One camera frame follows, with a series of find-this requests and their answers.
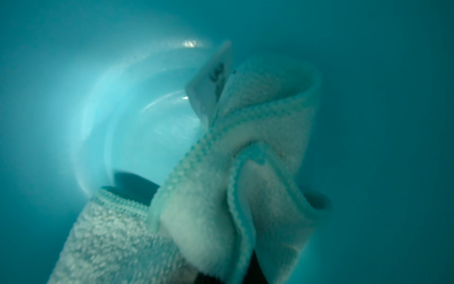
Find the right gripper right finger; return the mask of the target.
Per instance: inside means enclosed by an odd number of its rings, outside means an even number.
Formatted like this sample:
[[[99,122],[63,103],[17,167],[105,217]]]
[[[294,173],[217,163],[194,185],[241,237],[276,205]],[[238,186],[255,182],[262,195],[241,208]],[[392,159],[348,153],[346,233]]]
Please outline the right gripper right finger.
[[[266,277],[264,276],[256,252],[253,251],[249,268],[243,279],[243,284],[268,284]]]

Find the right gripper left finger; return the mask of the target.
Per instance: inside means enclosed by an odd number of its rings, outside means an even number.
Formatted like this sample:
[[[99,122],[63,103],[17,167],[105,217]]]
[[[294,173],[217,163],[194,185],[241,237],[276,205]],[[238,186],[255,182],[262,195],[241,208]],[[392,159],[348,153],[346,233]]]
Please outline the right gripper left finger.
[[[198,273],[193,284],[222,284],[222,282],[217,278]]]

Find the mint green cloth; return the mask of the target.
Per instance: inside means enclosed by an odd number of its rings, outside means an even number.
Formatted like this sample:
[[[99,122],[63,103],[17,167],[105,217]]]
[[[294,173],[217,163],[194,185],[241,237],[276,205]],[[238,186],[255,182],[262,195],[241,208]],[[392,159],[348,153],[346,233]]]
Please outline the mint green cloth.
[[[205,132],[151,204],[101,188],[74,223],[51,284],[242,284],[256,252],[268,284],[285,283],[331,203],[296,176],[318,114],[314,66],[280,54],[232,68],[226,43],[187,92]]]

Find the teal bucket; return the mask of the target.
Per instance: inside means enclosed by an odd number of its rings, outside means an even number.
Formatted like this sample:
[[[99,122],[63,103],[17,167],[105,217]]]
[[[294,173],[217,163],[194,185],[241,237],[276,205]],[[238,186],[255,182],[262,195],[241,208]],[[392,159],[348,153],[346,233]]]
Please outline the teal bucket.
[[[452,1],[2,1],[2,283],[46,283],[86,201],[71,157],[87,99],[183,35],[323,72],[301,182],[333,214],[292,284],[454,281]]]

